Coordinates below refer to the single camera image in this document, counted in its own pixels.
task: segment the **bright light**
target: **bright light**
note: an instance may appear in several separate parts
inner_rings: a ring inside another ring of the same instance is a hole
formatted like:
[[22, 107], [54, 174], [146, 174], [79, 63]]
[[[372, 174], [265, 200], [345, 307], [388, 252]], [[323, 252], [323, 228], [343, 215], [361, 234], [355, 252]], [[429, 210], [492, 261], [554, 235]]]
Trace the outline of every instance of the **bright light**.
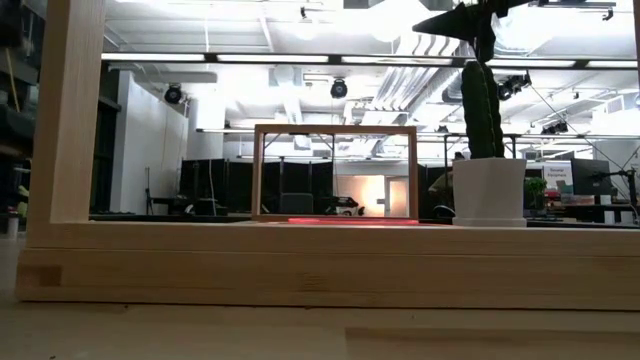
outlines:
[[391, 42], [411, 27], [432, 16], [418, 0], [385, 0], [367, 10], [370, 32], [382, 42]]
[[198, 129], [198, 131], [215, 134], [253, 134], [255, 132], [251, 129]]
[[615, 68], [615, 69], [637, 69], [636, 60], [594, 60], [589, 61], [587, 68]]
[[293, 33], [302, 40], [313, 40], [320, 30], [317, 19], [300, 19], [300, 22], [294, 24]]
[[250, 54], [221, 54], [218, 55], [221, 62], [246, 62], [246, 63], [309, 63], [325, 64], [329, 62], [328, 56], [322, 55], [250, 55]]
[[411, 56], [343, 56], [342, 62], [345, 64], [449, 66], [452, 60], [448, 58], [420, 58]]
[[489, 66], [499, 66], [503, 68], [562, 68], [572, 67], [573, 60], [546, 60], [546, 59], [493, 59], [487, 62]]
[[156, 62], [194, 62], [204, 61], [203, 54], [137, 54], [103, 53], [102, 60], [107, 61], [156, 61]]

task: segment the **wooden base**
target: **wooden base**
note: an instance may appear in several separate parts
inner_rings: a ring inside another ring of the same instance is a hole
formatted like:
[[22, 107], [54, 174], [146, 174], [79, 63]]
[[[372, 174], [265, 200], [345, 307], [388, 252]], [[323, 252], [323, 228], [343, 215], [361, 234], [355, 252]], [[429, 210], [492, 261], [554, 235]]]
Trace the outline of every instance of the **wooden base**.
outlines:
[[87, 224], [96, 231], [83, 236], [68, 226], [49, 234], [65, 248], [22, 253], [20, 299], [640, 310], [635, 231]]

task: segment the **white wall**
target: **white wall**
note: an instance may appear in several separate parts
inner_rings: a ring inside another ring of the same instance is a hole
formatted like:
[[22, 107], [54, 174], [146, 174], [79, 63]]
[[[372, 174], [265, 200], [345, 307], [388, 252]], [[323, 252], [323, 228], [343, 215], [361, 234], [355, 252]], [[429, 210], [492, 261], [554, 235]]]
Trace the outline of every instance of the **white wall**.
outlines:
[[[150, 169], [151, 196], [176, 194], [178, 169], [187, 148], [188, 121], [138, 85], [130, 72], [120, 74], [111, 210], [145, 214], [145, 168]], [[165, 213], [166, 207], [154, 208]]]

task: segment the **wood grain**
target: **wood grain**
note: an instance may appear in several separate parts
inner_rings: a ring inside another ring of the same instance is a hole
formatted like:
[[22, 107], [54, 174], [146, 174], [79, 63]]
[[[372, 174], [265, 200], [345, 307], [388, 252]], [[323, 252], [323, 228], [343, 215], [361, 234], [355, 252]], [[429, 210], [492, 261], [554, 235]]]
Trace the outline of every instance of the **wood grain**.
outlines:
[[23, 300], [640, 310], [640, 258], [27, 250]]
[[640, 256], [635, 230], [491, 229], [288, 224], [55, 224], [31, 248], [300, 254]]
[[48, 7], [30, 229], [88, 217], [105, 12], [104, 0]]
[[348, 358], [633, 360], [640, 336], [625, 333], [347, 329]]

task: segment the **fluorescent light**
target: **fluorescent light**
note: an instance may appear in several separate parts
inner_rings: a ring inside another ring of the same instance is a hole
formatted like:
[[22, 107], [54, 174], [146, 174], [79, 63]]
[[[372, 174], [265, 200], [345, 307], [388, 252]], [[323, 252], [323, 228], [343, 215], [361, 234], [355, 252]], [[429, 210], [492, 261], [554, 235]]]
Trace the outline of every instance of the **fluorescent light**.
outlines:
[[302, 81], [322, 81], [328, 83], [331, 80], [333, 80], [333, 76], [327, 74], [307, 73], [302, 75]]
[[547, 60], [547, 59], [493, 59], [487, 62], [489, 66], [503, 68], [563, 68], [572, 67], [574, 60]]
[[102, 60], [109, 61], [156, 61], [196, 62], [204, 61], [204, 54], [148, 54], [148, 53], [103, 53]]
[[219, 62], [238, 63], [317, 63], [326, 64], [329, 57], [325, 55], [253, 55], [253, 54], [220, 54]]
[[593, 60], [589, 61], [587, 68], [610, 68], [610, 69], [637, 69], [636, 60]]
[[451, 58], [427, 58], [414, 56], [343, 56], [345, 64], [382, 64], [382, 65], [424, 65], [450, 66]]
[[251, 129], [197, 129], [197, 132], [208, 132], [215, 134], [253, 134], [254, 130]]

